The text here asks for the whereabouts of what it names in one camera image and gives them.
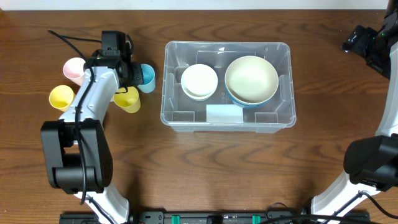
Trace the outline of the blue cup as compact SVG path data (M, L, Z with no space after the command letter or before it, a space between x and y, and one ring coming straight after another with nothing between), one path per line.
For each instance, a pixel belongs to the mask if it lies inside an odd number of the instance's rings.
M155 70L152 66L148 64L141 64L141 69L144 78L144 83L138 85L138 88L143 93L151 93L155 90L156 86Z

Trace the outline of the white small bowl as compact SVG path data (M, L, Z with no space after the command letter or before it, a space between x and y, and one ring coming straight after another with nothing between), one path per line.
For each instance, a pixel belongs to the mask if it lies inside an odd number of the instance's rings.
M218 86L216 72L207 65L195 64L189 66L181 77L181 87L184 93L195 96L213 94Z

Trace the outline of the beige large bowl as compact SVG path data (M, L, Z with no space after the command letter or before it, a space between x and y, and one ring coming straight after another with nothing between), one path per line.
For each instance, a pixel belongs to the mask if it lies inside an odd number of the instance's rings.
M230 63L225 71L224 85L239 101L260 103L275 95L279 76L266 59L248 55Z

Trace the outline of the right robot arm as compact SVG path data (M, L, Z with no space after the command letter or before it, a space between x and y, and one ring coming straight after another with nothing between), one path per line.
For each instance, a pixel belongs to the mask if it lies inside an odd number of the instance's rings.
M397 0L388 2L379 30L357 26L341 48L389 80L386 105L375 135L348 146L344 171L312 198L295 218L298 223L361 223L347 214L363 200L397 187Z

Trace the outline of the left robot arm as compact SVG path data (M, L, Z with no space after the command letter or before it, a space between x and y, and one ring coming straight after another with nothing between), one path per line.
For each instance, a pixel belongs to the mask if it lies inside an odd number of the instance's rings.
M141 65L131 60L133 49L129 35L104 30L101 48L84 59L84 80L72 105L40 130L50 185L87 203L101 223L130 219L129 201L112 181L113 158L103 120L120 89L128 93L144 81Z

